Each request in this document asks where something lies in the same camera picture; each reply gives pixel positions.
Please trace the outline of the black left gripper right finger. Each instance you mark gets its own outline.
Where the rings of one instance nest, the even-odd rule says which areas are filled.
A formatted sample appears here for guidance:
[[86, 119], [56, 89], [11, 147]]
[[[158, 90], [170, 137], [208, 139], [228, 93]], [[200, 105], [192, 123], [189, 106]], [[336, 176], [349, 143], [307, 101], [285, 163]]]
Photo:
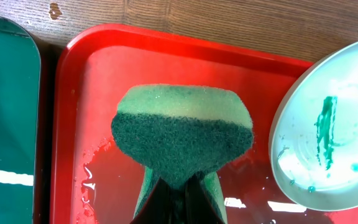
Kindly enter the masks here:
[[187, 224], [224, 224], [201, 187], [199, 178], [191, 177], [185, 188]]

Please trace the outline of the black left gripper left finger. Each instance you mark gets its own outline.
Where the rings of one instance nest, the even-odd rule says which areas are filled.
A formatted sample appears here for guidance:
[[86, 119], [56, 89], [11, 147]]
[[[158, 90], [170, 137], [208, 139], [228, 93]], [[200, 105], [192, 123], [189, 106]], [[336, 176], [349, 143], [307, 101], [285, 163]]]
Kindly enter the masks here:
[[185, 192], [159, 179], [131, 224], [185, 224]]

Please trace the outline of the green yellow scrub sponge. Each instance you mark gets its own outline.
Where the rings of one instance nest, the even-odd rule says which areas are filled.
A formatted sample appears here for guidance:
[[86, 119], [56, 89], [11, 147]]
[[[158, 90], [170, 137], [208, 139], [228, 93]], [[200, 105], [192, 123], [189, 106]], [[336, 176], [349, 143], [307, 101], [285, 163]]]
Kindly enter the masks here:
[[252, 128], [247, 108], [229, 90], [183, 85], [130, 88], [117, 106], [111, 131], [118, 149], [145, 168], [134, 217], [159, 179], [185, 192], [196, 175], [226, 223], [217, 172], [252, 146]]

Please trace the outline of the white plate tray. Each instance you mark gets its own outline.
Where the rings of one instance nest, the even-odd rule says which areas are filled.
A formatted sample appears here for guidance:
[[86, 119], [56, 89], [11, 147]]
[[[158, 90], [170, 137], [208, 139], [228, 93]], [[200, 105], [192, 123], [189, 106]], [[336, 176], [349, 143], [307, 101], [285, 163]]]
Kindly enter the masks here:
[[307, 69], [283, 97], [268, 140], [273, 177], [318, 211], [358, 207], [358, 42]]

